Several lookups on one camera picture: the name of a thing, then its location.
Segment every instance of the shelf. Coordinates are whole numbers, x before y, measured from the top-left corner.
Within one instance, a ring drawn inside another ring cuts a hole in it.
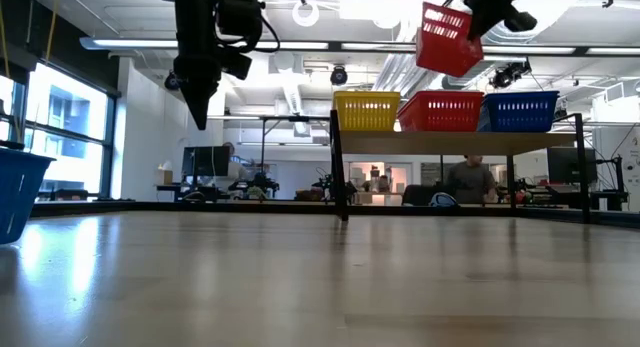
[[[566,133],[340,131],[344,154],[509,156],[575,141]]]

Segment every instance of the ceiling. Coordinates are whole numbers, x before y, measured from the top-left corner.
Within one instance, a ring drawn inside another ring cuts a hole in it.
[[[55,0],[38,0],[53,9]],[[265,0],[266,16],[283,40],[393,41],[399,28],[379,28],[370,20],[340,19],[340,0],[315,0],[320,6],[320,19],[311,27],[302,27],[292,18],[297,0]],[[602,8],[603,0],[575,0],[560,18],[541,31],[529,43],[556,45],[615,44],[640,45],[640,0],[616,0],[610,8]],[[531,4],[534,16],[544,15],[550,5]],[[58,13],[90,36],[100,38],[175,38],[173,5],[161,0],[58,0]],[[272,36],[265,34],[265,39]],[[172,66],[174,52],[144,51],[136,66],[161,83]],[[254,65],[268,57],[255,56]],[[300,86],[302,98],[330,99],[334,88],[329,75],[334,64],[344,64],[353,86],[372,85],[383,70],[387,55],[377,53],[302,53],[305,72],[310,76]],[[616,79],[640,78],[640,60],[629,58],[531,58],[537,82],[526,77],[510,90],[535,91],[558,89],[566,95],[572,108],[585,110],[589,96],[615,83]],[[227,105],[273,104],[283,98],[282,88],[269,82],[269,75],[248,78],[249,82],[226,78]],[[478,79],[468,88],[486,88],[486,79]]]

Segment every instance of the blue basket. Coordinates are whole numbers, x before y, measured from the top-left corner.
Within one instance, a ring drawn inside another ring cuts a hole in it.
[[[0,244],[20,239],[53,160],[0,148]]]
[[[558,91],[493,93],[484,97],[479,132],[549,132]]]

